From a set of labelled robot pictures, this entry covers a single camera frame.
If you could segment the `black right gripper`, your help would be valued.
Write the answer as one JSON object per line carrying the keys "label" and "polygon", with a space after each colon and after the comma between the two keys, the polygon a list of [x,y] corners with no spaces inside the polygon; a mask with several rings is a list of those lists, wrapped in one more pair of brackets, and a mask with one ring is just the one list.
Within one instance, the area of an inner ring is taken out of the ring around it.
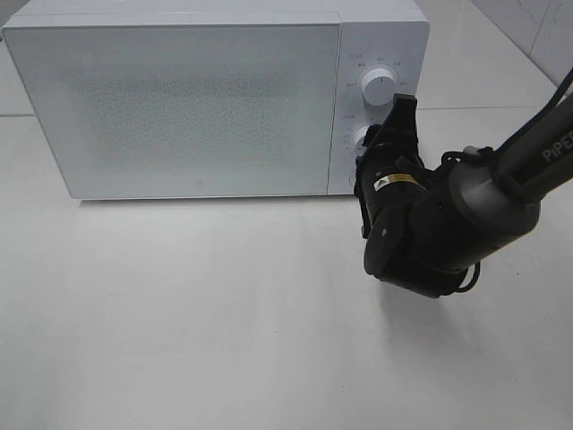
{"label": "black right gripper", "polygon": [[[363,147],[397,145],[418,152],[417,99],[397,93],[382,125],[370,125]],[[467,269],[452,273],[418,262],[411,253],[415,241],[408,226],[413,204],[432,185],[420,160],[399,150],[369,149],[357,161],[355,196],[366,240],[363,266],[377,280],[430,298],[470,290]]]}

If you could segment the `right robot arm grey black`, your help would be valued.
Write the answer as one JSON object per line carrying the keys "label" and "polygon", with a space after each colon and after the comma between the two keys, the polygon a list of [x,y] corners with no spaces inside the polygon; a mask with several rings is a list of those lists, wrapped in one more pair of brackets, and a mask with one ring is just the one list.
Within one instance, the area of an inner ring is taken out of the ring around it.
{"label": "right robot arm grey black", "polygon": [[571,84],[500,147],[447,151],[435,169],[419,155],[417,101],[398,94],[356,160],[366,273],[431,298],[472,289],[482,260],[531,232],[572,177]]}

